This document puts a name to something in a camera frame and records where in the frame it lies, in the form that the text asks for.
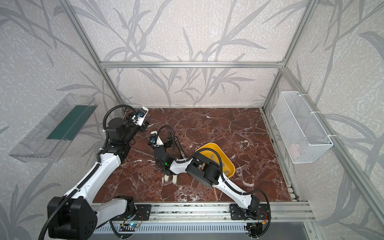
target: floral wallpaper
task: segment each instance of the floral wallpaper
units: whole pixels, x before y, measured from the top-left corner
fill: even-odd
[[[102,61],[281,61],[307,5],[307,0],[70,2]],[[157,107],[262,106],[277,72],[108,71],[125,101]]]
[[[58,2],[0,1],[0,239],[37,239],[46,206],[90,169],[116,100]],[[68,93],[93,96],[93,115],[57,163],[8,155]]]
[[[319,3],[288,62],[298,82],[382,196],[383,13],[384,1]],[[278,92],[290,90],[283,78],[267,114]],[[384,239],[384,229],[332,150],[312,164],[293,165],[286,152],[283,155],[300,199],[310,202],[325,239]]]

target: transparent container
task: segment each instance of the transparent container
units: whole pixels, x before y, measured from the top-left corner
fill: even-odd
[[[9,155],[22,162],[57,162],[96,109],[93,100],[68,94]]]
[[[332,140],[297,91],[281,92],[272,112],[293,163],[310,163],[333,146]]]

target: black mounting plate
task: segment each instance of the black mounting plate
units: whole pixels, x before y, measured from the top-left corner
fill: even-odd
[[[137,208],[137,214],[133,219],[130,221],[148,221],[149,220],[149,215],[151,214],[151,205],[150,204],[135,204]],[[127,214],[121,214],[119,216],[116,216],[112,218],[112,221],[124,221],[124,219],[129,218],[129,215]]]
[[[265,219],[265,215],[263,212],[267,212],[268,205],[267,204],[260,204],[259,205],[259,215],[260,220]],[[230,204],[229,205],[229,212],[231,213],[231,219],[232,220],[249,220],[250,218],[247,217],[247,214],[245,213],[245,209],[240,208],[237,204]]]

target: gray floor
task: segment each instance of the gray floor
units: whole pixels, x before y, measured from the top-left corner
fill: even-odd
[[[113,233],[112,234],[93,234],[89,240],[118,240]],[[242,233],[174,233],[174,234],[134,234],[129,240],[249,240],[246,234]],[[302,222],[271,222],[271,225],[267,232],[259,239],[285,239],[285,240],[309,240],[306,233],[304,224]]]

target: marble surface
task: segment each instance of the marble surface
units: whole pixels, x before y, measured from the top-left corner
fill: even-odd
[[[148,114],[151,123],[147,131],[136,135],[126,161],[111,174],[94,202],[107,202],[119,195],[133,196],[136,202],[231,201],[187,173],[179,175],[177,185],[164,182],[147,143],[149,133],[165,124],[175,130],[187,156],[214,142],[235,165],[236,172],[230,178],[235,184],[246,191],[260,188],[270,201],[291,200],[258,108],[157,108]],[[167,139],[166,128],[160,137]],[[257,196],[264,201],[261,194]]]

